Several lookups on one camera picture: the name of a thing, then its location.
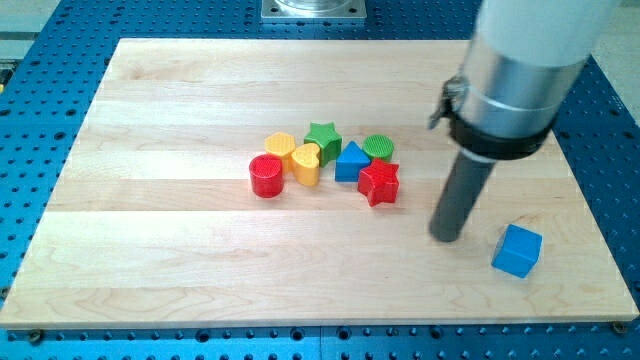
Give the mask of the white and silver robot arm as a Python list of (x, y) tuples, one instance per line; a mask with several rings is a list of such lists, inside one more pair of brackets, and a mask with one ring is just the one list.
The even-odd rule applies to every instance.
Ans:
[(449, 121), (464, 160), (535, 153), (619, 0), (484, 0), (429, 126)]

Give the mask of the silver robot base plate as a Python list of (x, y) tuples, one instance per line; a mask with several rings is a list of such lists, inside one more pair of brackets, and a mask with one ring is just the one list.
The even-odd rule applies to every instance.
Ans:
[(289, 19), (365, 19), (365, 0), (262, 0), (261, 18)]

